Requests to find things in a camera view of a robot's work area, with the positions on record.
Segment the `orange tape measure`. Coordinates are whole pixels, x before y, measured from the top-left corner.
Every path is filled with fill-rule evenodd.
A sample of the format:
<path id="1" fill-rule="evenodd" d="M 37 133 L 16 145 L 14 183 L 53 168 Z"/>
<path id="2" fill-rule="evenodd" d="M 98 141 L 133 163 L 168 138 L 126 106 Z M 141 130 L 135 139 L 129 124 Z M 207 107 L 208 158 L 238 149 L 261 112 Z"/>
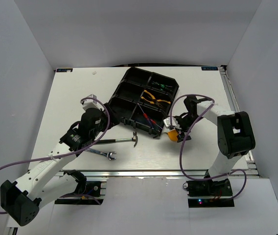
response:
<path id="1" fill-rule="evenodd" d="M 178 133 L 176 130 L 171 130 L 169 132 L 162 132 L 161 133 L 161 136 L 162 135 L 166 135 L 168 136 L 168 138 L 173 141 L 173 142 L 177 142 L 178 141 Z"/>

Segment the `black handled claw hammer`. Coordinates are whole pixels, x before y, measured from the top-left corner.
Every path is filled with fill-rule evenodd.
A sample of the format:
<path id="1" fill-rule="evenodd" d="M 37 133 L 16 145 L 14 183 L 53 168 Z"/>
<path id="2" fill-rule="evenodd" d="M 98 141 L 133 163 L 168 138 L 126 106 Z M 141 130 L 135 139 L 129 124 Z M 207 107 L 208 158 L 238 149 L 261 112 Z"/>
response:
<path id="1" fill-rule="evenodd" d="M 137 132 L 133 132 L 133 136 L 131 138 L 99 140 L 96 144 L 111 144 L 111 143 L 122 143 L 122 142 L 133 142 L 134 147 L 136 147 L 138 143 Z"/>

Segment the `yellow black pliers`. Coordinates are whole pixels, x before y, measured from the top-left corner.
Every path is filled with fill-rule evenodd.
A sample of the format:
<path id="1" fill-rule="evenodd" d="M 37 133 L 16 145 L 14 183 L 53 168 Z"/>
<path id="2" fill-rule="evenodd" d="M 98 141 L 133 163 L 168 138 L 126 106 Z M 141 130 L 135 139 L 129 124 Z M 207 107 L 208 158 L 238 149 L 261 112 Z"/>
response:
<path id="1" fill-rule="evenodd" d="M 156 98 L 147 90 L 143 91 L 141 99 L 152 105 L 156 105 Z"/>
<path id="2" fill-rule="evenodd" d="M 151 104 L 158 106 L 159 108 L 165 109 L 168 105 L 171 104 L 170 101 L 161 100 L 161 99 L 152 99 Z"/>

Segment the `silver open-end wrench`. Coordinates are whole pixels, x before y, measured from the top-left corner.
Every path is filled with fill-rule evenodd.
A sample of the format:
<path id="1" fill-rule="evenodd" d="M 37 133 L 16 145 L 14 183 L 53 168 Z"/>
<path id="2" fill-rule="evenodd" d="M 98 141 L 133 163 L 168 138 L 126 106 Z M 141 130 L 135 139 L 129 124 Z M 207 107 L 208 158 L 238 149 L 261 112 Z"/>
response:
<path id="1" fill-rule="evenodd" d="M 103 152 L 103 151 L 100 151 L 100 150 L 97 150 L 97 149 L 92 149 L 92 148 L 88 148 L 88 149 L 86 149 L 85 151 L 86 151 L 86 152 L 89 152 L 89 153 L 96 154 L 96 155 L 104 156 L 104 157 L 106 157 L 109 161 L 114 161 L 114 160 L 116 160 L 116 157 L 114 156 L 114 155 L 116 154 L 116 152 L 114 152 L 114 151 Z"/>

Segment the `black green precision screwdriver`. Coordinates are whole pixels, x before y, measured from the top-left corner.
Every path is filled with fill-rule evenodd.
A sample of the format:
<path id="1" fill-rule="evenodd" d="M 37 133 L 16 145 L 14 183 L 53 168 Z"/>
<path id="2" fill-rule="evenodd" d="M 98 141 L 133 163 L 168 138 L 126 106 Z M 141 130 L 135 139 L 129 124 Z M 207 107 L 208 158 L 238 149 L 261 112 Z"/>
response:
<path id="1" fill-rule="evenodd" d="M 158 83 L 158 82 L 152 82 L 152 85 L 158 86 L 158 87 L 161 87 L 161 88 L 166 88 L 166 85 L 160 84 L 160 83 Z"/>

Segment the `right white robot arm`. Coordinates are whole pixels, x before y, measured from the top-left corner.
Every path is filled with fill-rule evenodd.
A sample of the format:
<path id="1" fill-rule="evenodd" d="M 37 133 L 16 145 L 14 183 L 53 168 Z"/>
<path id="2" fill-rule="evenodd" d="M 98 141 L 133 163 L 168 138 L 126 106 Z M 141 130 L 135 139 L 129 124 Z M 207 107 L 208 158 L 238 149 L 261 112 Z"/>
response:
<path id="1" fill-rule="evenodd" d="M 220 181 L 236 172 L 233 167 L 242 158 L 255 148 L 255 137 L 247 112 L 234 112 L 215 103 L 213 98 L 200 94 L 185 94 L 177 98 L 184 98 L 187 108 L 187 119 L 180 124 L 185 133 L 179 153 L 179 164 L 183 175 L 193 181 L 204 181 L 204 191 L 215 195 L 221 189 Z M 196 179 L 188 176 L 182 164 L 182 155 L 185 142 L 195 124 L 206 119 L 217 127 L 218 155 L 213 165 L 208 169 L 208 177 Z"/>

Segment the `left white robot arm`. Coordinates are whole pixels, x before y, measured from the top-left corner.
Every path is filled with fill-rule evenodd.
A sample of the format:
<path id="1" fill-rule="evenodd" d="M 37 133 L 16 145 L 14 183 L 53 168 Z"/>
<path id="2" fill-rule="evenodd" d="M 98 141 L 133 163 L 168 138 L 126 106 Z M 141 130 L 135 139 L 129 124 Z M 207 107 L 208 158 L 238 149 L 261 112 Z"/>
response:
<path id="1" fill-rule="evenodd" d="M 52 178 L 92 144 L 99 133 L 120 123 L 120 116 L 108 103 L 101 110 L 93 103 L 84 106 L 79 121 L 74 122 L 51 151 L 14 182 L 0 187 L 0 205 L 20 226 L 29 224 L 48 203 L 67 195 L 87 192 L 87 178 L 78 170 L 68 170 L 56 181 Z"/>

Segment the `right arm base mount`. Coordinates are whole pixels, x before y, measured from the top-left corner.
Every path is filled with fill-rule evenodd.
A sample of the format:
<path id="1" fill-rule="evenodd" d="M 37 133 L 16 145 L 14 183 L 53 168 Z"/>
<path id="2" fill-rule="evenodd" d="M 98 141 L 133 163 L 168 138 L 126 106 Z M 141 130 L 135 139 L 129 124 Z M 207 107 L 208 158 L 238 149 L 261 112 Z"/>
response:
<path id="1" fill-rule="evenodd" d="M 234 207 L 230 181 L 186 181 L 183 189 L 188 195 L 189 208 Z"/>

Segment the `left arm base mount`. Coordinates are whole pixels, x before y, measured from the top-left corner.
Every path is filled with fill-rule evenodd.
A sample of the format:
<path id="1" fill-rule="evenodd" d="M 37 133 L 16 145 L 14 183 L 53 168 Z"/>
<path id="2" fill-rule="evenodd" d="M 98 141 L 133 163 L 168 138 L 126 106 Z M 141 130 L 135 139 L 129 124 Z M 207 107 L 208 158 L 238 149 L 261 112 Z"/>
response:
<path id="1" fill-rule="evenodd" d="M 77 183 L 75 191 L 67 193 L 54 201 L 56 205 L 101 205 L 104 199 L 104 182 L 88 180 L 87 177 L 77 170 L 65 171 L 64 176 L 72 176 Z"/>

